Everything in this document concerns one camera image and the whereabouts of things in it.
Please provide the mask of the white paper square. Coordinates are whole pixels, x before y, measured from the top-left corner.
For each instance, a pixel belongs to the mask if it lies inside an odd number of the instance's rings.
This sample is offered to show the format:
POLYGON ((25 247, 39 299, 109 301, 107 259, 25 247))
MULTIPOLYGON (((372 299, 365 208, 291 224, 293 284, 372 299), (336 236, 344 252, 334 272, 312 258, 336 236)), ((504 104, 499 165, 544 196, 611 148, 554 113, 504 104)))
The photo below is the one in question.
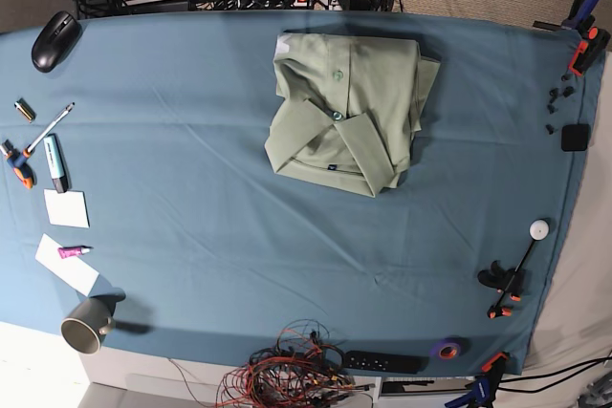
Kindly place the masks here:
POLYGON ((85 194, 81 191, 58 193, 44 190, 44 200, 51 225, 89 228, 85 194))

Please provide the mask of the black computer mouse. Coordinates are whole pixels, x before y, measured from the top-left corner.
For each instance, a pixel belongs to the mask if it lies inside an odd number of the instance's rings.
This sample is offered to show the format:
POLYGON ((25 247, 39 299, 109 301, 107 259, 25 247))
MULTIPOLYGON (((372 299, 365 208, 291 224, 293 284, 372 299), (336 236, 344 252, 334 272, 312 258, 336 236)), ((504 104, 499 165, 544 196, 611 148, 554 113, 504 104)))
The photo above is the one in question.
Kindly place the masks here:
POLYGON ((57 12, 35 39, 31 59, 41 73, 51 72, 71 51, 82 33, 80 23, 67 11, 57 12))

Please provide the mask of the light blue highlighter marker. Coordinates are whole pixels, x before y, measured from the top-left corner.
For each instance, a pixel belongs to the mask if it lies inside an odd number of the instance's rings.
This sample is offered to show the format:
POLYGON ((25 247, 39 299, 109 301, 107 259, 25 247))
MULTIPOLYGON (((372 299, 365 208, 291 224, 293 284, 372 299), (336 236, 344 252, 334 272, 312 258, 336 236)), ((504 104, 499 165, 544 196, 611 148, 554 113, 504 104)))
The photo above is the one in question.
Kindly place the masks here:
POLYGON ((56 136, 46 136, 43 145, 55 191, 65 193, 69 190, 69 181, 56 136))

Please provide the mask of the black orange bar clamp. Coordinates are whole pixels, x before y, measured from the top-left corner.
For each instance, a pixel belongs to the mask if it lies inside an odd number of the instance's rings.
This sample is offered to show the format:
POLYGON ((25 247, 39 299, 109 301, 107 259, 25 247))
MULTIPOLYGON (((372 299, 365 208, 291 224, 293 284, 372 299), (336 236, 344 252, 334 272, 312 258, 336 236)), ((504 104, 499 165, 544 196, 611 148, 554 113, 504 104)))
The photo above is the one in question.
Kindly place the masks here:
POLYGON ((537 240, 535 239, 531 241, 525 254, 515 267, 503 269, 498 261, 493 261, 489 268, 482 269, 477 273, 477 280, 481 285, 489 289, 494 289, 499 294, 496 302, 493 303, 487 311, 489 319, 512 315, 513 308, 504 304, 507 297, 514 302, 521 301, 523 282, 525 279, 523 267, 536 243, 537 240))

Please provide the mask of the blue table cloth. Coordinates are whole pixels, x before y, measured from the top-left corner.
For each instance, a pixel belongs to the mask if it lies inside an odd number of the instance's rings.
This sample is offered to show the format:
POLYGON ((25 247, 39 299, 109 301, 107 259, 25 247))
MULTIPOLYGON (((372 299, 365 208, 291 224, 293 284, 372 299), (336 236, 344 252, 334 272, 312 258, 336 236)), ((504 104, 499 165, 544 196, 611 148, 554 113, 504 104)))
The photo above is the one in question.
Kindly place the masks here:
POLYGON ((37 30, 1 37, 1 135, 56 129, 89 228, 51 225, 42 151, 25 188, 1 170, 1 318, 57 333, 77 292, 35 260, 43 234, 86 245, 97 294, 124 293, 112 347, 240 365, 300 319, 346 350, 427 356, 457 336, 468 351, 429 376, 476 372, 493 354, 521 370, 568 232, 586 163, 560 130, 595 120, 605 61, 550 113, 579 44, 570 31, 406 13, 228 11, 87 21, 43 74, 37 30), (367 198, 276 175, 264 143, 281 100, 273 54, 283 32, 417 40, 441 63, 394 190, 367 198), (32 123, 15 109, 23 97, 32 123), (489 319, 499 294, 477 273, 523 267, 521 301, 489 319))

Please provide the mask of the grey ceramic mug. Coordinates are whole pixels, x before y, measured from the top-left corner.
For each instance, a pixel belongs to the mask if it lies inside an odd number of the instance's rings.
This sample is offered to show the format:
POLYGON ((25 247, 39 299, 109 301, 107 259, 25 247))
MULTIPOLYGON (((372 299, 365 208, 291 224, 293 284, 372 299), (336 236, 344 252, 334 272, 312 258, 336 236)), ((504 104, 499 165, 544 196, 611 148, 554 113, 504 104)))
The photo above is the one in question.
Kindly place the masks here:
POLYGON ((114 328, 115 320, 106 304, 97 298, 86 298, 62 320, 60 333, 75 351, 96 354, 114 328))

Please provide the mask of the white paper strip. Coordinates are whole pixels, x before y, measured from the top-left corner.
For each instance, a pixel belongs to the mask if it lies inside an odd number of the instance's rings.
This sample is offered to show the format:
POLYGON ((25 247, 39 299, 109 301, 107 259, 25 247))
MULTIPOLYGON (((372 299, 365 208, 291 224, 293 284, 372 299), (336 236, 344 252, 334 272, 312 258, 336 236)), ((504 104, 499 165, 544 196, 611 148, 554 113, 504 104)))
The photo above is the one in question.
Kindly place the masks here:
POLYGON ((88 296, 98 280, 98 272, 77 256, 62 258, 60 244, 43 234, 35 260, 82 295, 88 296))

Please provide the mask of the small black lighter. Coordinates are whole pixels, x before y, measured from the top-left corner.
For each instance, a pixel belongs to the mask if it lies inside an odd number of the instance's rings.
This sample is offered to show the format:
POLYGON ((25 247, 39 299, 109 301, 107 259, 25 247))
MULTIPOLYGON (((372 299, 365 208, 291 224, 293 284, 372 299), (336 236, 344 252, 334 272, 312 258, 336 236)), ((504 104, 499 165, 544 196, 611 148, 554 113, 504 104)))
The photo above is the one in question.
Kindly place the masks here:
POLYGON ((32 123, 36 119, 35 110, 21 97, 14 103, 15 109, 28 121, 32 123))

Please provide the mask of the black square box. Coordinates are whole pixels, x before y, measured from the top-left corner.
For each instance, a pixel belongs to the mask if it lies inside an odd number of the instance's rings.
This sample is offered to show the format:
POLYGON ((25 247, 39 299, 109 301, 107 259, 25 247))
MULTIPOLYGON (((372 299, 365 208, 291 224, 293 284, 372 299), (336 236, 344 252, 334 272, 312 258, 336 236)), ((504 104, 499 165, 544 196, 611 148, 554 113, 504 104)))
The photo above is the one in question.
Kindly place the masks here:
POLYGON ((564 152, 582 152, 588 148, 590 125, 584 123, 568 124, 561 129, 561 150, 564 152))

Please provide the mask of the green T-shirt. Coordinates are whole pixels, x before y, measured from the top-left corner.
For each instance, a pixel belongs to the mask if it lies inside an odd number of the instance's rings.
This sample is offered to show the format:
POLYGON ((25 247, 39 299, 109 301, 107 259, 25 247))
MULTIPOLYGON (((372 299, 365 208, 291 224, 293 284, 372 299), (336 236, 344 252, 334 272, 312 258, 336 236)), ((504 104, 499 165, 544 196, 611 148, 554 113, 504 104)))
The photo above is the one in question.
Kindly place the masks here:
POLYGON ((439 68, 413 39, 279 35, 273 172, 371 198, 397 187, 439 68))

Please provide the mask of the orange blue screwdriver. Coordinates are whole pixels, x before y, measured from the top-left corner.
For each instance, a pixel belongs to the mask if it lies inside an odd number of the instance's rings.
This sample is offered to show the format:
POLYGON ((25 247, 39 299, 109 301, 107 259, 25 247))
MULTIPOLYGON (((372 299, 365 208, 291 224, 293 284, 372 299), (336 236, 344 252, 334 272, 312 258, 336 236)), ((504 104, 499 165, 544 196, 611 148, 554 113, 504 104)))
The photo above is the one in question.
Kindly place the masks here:
POLYGON ((63 108, 61 112, 41 131, 41 133, 23 150, 17 150, 13 147, 9 140, 4 140, 1 143, 1 154, 4 157, 7 165, 11 168, 18 180, 27 188, 34 187, 34 173, 28 165, 28 160, 32 156, 35 147, 48 135, 52 130, 68 116, 75 108, 75 103, 71 102, 63 108))

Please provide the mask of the black remote control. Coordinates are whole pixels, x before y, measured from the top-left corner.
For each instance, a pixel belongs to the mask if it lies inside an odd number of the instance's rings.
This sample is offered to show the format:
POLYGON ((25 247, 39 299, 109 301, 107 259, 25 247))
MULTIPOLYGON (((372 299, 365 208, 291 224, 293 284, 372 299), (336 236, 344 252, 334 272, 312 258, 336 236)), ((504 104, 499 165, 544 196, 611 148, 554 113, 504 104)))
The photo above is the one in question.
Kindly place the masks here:
POLYGON ((347 369, 403 375, 420 373, 428 362, 427 357, 365 351, 349 351, 342 358, 342 365, 347 369))

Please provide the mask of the white round puck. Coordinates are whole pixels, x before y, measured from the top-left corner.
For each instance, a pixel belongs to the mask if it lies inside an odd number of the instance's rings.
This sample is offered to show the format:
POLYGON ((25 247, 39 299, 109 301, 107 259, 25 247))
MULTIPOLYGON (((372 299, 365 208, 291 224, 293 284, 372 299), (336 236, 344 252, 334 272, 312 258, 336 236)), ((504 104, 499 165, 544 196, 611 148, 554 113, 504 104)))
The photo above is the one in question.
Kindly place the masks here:
POLYGON ((549 224, 545 220, 536 220, 531 223, 529 232, 534 241, 541 241, 549 234, 549 224))

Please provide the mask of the purple tape roll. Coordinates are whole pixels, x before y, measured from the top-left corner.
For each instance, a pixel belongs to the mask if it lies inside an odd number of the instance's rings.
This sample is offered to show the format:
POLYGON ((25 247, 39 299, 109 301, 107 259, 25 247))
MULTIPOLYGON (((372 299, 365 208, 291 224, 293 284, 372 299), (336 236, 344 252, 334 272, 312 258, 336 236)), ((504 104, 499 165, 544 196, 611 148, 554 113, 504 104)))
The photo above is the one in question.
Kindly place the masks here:
POLYGON ((464 347, 464 340, 461 337, 446 337, 432 346, 429 355, 441 361, 453 360, 462 354, 464 347))

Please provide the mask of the pink glue tube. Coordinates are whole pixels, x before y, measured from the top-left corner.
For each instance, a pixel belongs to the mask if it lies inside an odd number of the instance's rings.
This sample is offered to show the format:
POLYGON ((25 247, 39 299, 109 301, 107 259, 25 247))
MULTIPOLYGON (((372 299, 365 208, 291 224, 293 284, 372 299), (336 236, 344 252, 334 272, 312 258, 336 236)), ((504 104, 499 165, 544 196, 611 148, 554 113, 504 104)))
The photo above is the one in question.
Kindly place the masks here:
POLYGON ((57 252, 61 259, 79 257, 92 251, 91 247, 59 247, 57 252))

